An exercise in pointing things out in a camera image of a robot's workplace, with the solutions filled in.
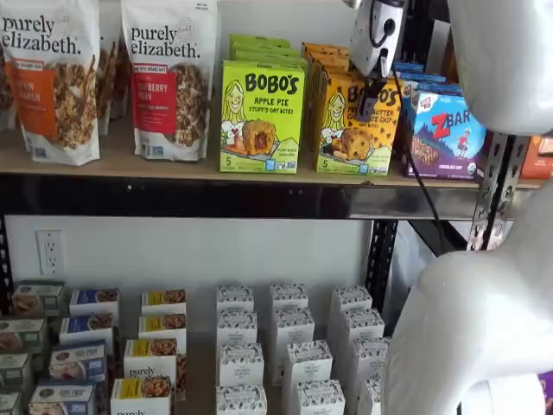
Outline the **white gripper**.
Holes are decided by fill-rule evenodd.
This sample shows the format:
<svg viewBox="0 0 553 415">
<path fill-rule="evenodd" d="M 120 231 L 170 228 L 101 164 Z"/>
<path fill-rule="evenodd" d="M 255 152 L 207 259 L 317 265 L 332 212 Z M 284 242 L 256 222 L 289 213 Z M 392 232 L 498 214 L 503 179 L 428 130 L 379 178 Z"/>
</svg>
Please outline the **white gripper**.
<svg viewBox="0 0 553 415">
<path fill-rule="evenodd" d="M 351 64 L 364 76 L 357 120 L 368 122 L 397 50 L 405 1 L 359 1 L 349 46 Z"/>
</svg>

